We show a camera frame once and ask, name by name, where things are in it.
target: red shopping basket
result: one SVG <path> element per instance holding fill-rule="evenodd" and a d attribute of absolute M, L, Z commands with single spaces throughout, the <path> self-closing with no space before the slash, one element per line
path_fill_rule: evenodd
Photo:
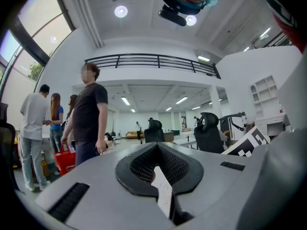
<path fill-rule="evenodd" d="M 76 165 L 76 153 L 71 153 L 69 149 L 64 151 L 63 145 L 61 146 L 60 152 L 54 153 L 54 159 L 58 165 L 61 175 L 65 175 L 71 171 Z"/>

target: woman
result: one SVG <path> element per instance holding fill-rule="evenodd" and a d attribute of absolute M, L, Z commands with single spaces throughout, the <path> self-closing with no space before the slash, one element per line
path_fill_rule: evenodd
<path fill-rule="evenodd" d="M 72 117 L 73 109 L 75 108 L 77 97 L 78 96 L 76 94 L 73 94 L 68 100 L 69 111 L 68 111 L 68 114 L 67 114 L 67 117 L 66 117 L 66 124 L 68 124 L 71 120 L 70 118 Z M 72 145 L 73 148 L 76 150 L 75 139 L 73 137 L 73 129 L 71 130 L 71 132 L 68 135 L 67 143 L 68 143 L 68 145 Z"/>
<path fill-rule="evenodd" d="M 61 96 L 54 93 L 51 96 L 51 128 L 50 128 L 50 145 L 54 152 L 61 151 L 61 138 L 63 131 L 63 107 L 60 106 Z"/>

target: shoe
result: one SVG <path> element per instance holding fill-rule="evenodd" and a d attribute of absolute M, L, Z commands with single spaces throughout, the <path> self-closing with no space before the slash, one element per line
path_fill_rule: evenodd
<path fill-rule="evenodd" d="M 46 187 L 48 187 L 51 184 L 50 181 L 47 181 L 47 185 L 46 186 L 40 186 L 39 190 L 44 191 Z"/>
<path fill-rule="evenodd" d="M 30 187 L 27 184 L 25 185 L 26 189 L 28 189 L 30 192 L 34 192 L 35 188 L 34 187 Z"/>

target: camera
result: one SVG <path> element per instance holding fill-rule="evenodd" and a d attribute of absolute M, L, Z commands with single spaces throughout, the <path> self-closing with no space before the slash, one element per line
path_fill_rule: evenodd
<path fill-rule="evenodd" d="M 187 25 L 186 19 L 179 16 L 177 11 L 167 7 L 166 5 L 163 5 L 162 9 L 159 11 L 159 16 L 180 26 Z"/>

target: balcony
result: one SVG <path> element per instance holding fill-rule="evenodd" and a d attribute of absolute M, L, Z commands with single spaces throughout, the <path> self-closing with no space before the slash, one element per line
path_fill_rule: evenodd
<path fill-rule="evenodd" d="M 85 63 L 95 63 L 99 68 L 160 68 L 190 71 L 221 79 L 215 64 L 209 65 L 194 60 L 155 54 L 120 54 L 86 59 Z"/>

